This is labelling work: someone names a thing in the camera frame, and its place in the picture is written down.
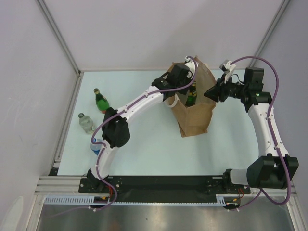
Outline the green glass bottle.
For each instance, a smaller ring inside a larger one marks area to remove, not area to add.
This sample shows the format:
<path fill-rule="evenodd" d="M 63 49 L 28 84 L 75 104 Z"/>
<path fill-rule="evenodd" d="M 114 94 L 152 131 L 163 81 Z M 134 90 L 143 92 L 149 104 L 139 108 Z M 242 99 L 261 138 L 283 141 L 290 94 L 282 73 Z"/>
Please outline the green glass bottle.
<path fill-rule="evenodd" d="M 197 98 L 196 81 L 194 81 L 189 87 L 188 97 L 185 103 L 186 107 L 191 107 L 195 105 Z"/>

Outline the green bottle red base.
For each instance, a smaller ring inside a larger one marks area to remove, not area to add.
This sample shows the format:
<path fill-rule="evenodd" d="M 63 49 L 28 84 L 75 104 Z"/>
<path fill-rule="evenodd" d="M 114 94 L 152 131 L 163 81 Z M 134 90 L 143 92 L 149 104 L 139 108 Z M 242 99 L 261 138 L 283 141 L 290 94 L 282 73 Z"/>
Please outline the green bottle red base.
<path fill-rule="evenodd" d="M 106 110 L 110 107 L 108 100 L 100 93 L 98 88 L 93 90 L 95 94 L 95 102 L 98 110 L 105 114 Z"/>

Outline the blue label bottle front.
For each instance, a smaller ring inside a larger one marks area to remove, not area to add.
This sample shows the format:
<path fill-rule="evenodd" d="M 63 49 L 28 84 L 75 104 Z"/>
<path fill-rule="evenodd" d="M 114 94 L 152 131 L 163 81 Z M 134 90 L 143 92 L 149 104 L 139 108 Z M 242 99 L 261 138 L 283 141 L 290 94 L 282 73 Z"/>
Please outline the blue label bottle front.
<path fill-rule="evenodd" d="M 91 143 L 90 148 L 96 154 L 99 155 L 101 147 L 102 147 L 102 139 L 94 138 L 94 144 Z"/>

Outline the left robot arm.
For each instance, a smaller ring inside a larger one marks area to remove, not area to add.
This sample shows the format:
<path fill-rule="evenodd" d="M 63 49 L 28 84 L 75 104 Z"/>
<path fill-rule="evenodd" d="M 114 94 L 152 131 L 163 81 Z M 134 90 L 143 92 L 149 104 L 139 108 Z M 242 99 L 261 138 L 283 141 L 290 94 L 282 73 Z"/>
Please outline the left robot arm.
<path fill-rule="evenodd" d="M 103 123 L 91 138 L 91 144 L 100 148 L 95 165 L 87 172 L 89 186 L 95 192 L 102 192 L 106 187 L 111 188 L 105 178 L 116 151 L 130 139 L 129 125 L 133 119 L 176 93 L 185 94 L 196 77 L 197 69 L 198 63 L 195 61 L 176 63 L 171 71 L 156 78 L 150 87 L 133 101 L 118 109 L 107 109 Z"/>

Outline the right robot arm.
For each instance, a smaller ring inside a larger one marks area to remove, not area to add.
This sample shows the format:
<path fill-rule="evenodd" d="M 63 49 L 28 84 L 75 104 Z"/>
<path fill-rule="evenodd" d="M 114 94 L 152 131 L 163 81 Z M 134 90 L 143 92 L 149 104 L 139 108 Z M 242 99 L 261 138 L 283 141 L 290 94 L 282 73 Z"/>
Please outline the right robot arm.
<path fill-rule="evenodd" d="M 273 108 L 272 97 L 263 91 L 262 68 L 248 67 L 243 81 L 233 82 L 232 72 L 224 69 L 215 85 L 204 93 L 216 102 L 228 97 L 239 99 L 250 117 L 257 138 L 259 157 L 246 169 L 227 169 L 222 188 L 233 193 L 239 185 L 251 188 L 286 189 L 287 181 L 296 173 L 299 162 L 291 157 L 280 138 Z"/>

